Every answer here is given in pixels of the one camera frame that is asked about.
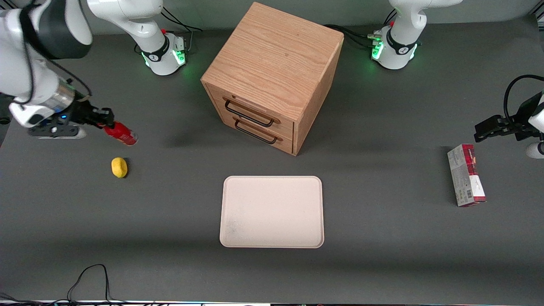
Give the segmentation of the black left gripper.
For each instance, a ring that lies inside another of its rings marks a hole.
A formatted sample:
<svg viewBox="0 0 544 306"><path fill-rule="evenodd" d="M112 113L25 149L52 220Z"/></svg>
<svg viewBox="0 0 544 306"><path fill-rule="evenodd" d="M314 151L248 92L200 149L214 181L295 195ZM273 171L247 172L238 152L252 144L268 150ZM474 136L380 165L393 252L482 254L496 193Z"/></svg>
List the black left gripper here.
<svg viewBox="0 0 544 306"><path fill-rule="evenodd" d="M519 105L518 111L511 116L508 112L508 97L504 98L504 115L517 141L529 137L543 138L543 95L536 94ZM504 118L495 115L476 124L475 142L504 134Z"/></svg>

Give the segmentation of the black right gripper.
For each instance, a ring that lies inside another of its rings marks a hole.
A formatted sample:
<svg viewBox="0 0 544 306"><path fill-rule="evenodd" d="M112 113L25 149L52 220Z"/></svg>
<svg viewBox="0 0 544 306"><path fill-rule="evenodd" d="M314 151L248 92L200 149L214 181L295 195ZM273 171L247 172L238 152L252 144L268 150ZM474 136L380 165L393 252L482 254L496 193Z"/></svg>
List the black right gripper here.
<svg viewBox="0 0 544 306"><path fill-rule="evenodd" d="M95 114L102 119L95 122ZM99 129L114 129L115 120L113 118L114 113L110 108L98 109L87 98L82 98L76 99L70 107L60 113L59 125L68 125L71 122L79 125L90 125Z"/></svg>

